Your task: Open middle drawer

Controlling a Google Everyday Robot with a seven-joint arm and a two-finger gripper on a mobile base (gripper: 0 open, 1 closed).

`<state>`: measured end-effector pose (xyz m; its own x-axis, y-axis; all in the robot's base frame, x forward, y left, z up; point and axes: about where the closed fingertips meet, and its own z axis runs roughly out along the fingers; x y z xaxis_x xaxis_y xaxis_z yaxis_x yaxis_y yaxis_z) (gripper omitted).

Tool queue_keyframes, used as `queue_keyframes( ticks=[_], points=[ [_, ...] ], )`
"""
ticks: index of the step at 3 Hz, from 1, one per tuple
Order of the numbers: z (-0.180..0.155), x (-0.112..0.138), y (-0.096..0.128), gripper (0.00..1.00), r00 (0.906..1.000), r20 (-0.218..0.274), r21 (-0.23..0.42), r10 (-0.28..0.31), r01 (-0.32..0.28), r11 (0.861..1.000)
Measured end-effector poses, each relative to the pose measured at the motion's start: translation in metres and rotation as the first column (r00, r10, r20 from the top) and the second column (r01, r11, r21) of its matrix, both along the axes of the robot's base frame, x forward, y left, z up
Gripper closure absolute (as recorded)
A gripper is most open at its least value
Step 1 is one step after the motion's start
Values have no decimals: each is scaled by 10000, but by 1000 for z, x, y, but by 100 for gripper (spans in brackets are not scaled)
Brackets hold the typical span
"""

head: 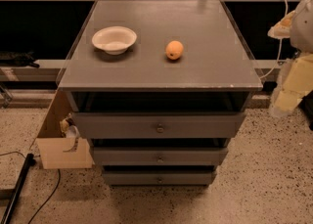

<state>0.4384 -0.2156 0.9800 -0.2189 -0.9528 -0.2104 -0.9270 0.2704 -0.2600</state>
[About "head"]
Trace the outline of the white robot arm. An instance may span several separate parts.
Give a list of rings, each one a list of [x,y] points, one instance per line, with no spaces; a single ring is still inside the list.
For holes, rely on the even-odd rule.
[[[270,28],[268,36],[288,38],[299,51],[295,59],[282,66],[269,111],[282,117],[294,111],[302,99],[313,91],[313,0],[301,0],[296,8]]]

